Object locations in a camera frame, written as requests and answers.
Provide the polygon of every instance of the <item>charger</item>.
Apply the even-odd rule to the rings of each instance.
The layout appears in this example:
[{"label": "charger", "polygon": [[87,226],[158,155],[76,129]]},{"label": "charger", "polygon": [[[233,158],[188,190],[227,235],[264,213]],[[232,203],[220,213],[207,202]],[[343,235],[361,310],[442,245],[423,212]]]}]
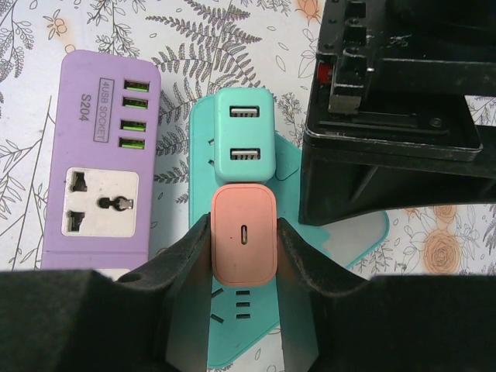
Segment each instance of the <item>charger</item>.
[{"label": "charger", "polygon": [[223,88],[214,98],[214,168],[222,183],[269,181],[276,171],[274,97]]},{"label": "charger", "polygon": [[132,270],[148,259],[160,74],[75,50],[62,62],[41,267]]},{"label": "charger", "polygon": [[277,270],[277,210],[262,184],[227,184],[212,198],[212,268],[225,286],[267,284]]}]

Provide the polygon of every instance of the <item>teal power strip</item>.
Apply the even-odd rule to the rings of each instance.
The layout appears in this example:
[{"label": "teal power strip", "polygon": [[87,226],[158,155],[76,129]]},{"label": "teal power strip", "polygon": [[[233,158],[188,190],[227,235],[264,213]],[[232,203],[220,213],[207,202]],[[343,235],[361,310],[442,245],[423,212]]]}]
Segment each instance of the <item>teal power strip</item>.
[{"label": "teal power strip", "polygon": [[[220,187],[215,179],[212,164],[214,159],[214,97],[202,98],[190,114],[190,158],[189,158],[189,224],[193,226],[205,213],[215,191]],[[276,135],[276,174],[266,186],[272,190],[277,201],[277,216],[284,217],[309,244],[329,256],[322,244],[330,238],[329,233],[319,227],[298,223],[301,151],[283,137]],[[380,243],[375,242],[359,257],[354,257],[349,266]],[[237,319],[236,303],[250,303],[250,318]],[[277,290],[275,279],[263,287],[228,288],[218,281],[212,285],[212,317],[208,342],[208,366],[221,368],[232,363],[259,339],[279,323]]]}]

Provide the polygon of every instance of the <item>usb port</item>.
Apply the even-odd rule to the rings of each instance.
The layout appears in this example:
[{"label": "usb port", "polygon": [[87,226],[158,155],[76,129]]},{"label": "usb port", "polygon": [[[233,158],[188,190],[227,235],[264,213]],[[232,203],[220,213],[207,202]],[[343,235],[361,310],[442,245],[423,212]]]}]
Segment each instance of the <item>usb port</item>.
[{"label": "usb port", "polygon": [[148,109],[148,100],[124,97],[122,99],[122,105],[132,109]]},{"label": "usb port", "polygon": [[119,138],[119,147],[122,147],[123,149],[143,150],[145,148],[145,140]]},{"label": "usb port", "polygon": [[258,118],[260,108],[258,106],[230,106],[229,114],[232,118]]},{"label": "usb port", "polygon": [[141,83],[139,81],[124,80],[124,89],[128,91],[149,91],[150,83]]},{"label": "usb port", "polygon": [[260,160],[260,149],[231,149],[231,160]]},{"label": "usb port", "polygon": [[135,122],[133,120],[121,120],[121,129],[134,130],[135,132],[145,132],[145,122]]}]

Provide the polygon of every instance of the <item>orange flower print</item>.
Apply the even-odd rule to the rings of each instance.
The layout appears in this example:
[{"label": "orange flower print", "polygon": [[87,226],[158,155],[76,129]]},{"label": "orange flower print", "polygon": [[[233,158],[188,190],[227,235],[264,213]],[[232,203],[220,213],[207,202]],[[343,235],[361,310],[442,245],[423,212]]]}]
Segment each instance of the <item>orange flower print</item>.
[{"label": "orange flower print", "polygon": [[410,218],[414,215],[417,217],[419,216],[419,211],[417,208],[405,208],[406,214],[408,215],[408,221],[410,221]]},{"label": "orange flower print", "polygon": [[322,16],[320,14],[319,0],[296,0],[296,2],[298,4],[297,6],[299,6],[296,10],[302,12],[309,25],[313,20],[320,23]]},{"label": "orange flower print", "polygon": [[424,265],[433,274],[453,274],[460,267],[460,244],[446,230],[437,229],[425,238]]},{"label": "orange flower print", "polygon": [[456,205],[439,205],[434,207],[438,229],[446,230],[455,220]]}]

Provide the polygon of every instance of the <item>power outlet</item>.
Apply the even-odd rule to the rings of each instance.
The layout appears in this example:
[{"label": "power outlet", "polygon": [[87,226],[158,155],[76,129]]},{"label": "power outlet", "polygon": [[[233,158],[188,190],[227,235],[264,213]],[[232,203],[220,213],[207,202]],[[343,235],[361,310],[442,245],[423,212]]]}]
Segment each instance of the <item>power outlet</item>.
[{"label": "power outlet", "polygon": [[232,363],[277,326],[278,313],[275,279],[255,288],[228,288],[214,279],[208,366]]},{"label": "power outlet", "polygon": [[139,176],[123,170],[70,168],[62,234],[129,238],[136,231]]}]

